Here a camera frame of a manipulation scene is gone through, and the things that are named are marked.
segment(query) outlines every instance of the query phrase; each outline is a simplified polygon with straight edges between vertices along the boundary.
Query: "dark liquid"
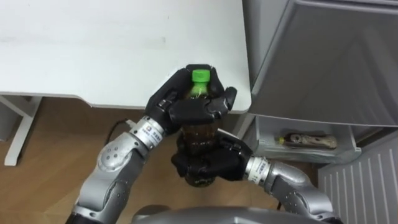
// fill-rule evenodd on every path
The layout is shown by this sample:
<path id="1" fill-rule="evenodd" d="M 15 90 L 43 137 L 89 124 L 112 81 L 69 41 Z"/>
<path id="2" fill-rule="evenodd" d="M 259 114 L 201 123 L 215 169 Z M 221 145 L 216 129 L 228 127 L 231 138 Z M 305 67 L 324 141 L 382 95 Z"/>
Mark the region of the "dark liquid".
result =
<path id="1" fill-rule="evenodd" d="M 201 157 L 206 152 L 215 148 L 215 133 L 219 122 L 195 126 L 183 126 L 182 132 L 187 146 L 187 153 L 192 157 Z M 187 183 L 193 187 L 207 187 L 212 184 L 215 178 L 204 178 L 197 175 L 187 174 Z"/>

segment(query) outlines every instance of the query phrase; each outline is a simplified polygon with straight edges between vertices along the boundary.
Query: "white sticker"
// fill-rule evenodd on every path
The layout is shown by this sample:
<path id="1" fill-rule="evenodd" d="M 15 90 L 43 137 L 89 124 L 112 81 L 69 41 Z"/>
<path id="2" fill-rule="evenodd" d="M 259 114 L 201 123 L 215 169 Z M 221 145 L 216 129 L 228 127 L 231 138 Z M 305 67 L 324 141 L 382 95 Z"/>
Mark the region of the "white sticker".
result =
<path id="1" fill-rule="evenodd" d="M 254 182 L 255 184 L 259 184 L 262 176 L 262 171 L 268 166 L 268 161 L 263 157 L 254 158 L 253 165 L 251 167 L 248 181 Z"/>
<path id="2" fill-rule="evenodd" d="M 154 147 L 156 147 L 163 139 L 162 135 L 148 123 L 138 131 L 147 136 L 148 140 L 151 141 Z"/>

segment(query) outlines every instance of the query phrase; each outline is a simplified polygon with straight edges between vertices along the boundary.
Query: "table leg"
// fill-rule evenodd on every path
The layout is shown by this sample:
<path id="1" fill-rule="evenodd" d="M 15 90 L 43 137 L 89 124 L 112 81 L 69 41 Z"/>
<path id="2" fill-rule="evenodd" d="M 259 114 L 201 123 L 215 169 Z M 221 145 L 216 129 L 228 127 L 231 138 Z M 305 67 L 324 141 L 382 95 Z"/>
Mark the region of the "table leg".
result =
<path id="1" fill-rule="evenodd" d="M 39 108 L 41 96 L 33 96 L 30 101 L 25 100 L 21 96 L 2 96 L 0 95 L 0 102 L 4 103 L 10 109 L 22 116 L 22 121 L 15 133 L 11 146 L 8 150 L 4 165 L 16 166 L 19 154 L 25 143 L 29 129 L 32 126 L 37 109 Z"/>

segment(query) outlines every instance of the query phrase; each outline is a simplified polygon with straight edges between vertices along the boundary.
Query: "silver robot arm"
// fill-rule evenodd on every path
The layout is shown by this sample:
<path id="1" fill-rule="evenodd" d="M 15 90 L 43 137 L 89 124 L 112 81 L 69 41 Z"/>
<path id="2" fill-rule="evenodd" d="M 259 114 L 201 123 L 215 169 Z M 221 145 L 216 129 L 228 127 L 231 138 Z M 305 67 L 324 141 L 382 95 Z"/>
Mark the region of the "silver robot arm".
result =
<path id="1" fill-rule="evenodd" d="M 145 116 L 102 148 L 67 223 L 116 223 L 132 184 L 164 133 L 156 121 Z"/>
<path id="2" fill-rule="evenodd" d="M 251 157 L 245 176 L 275 197 L 287 212 L 328 223 L 342 223 L 333 213 L 329 198 L 315 188 L 301 170 L 270 162 L 264 157 Z"/>

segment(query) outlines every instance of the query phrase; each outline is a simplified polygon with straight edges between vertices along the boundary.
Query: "green bottle cap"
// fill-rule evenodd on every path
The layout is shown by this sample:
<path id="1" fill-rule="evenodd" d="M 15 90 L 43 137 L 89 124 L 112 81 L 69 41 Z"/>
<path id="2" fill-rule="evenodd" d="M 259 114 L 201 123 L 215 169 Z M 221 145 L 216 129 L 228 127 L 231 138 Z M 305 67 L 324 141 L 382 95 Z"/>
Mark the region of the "green bottle cap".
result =
<path id="1" fill-rule="evenodd" d="M 206 83 L 210 81 L 210 71 L 205 69 L 196 69 L 192 71 L 192 81 L 194 83 Z"/>

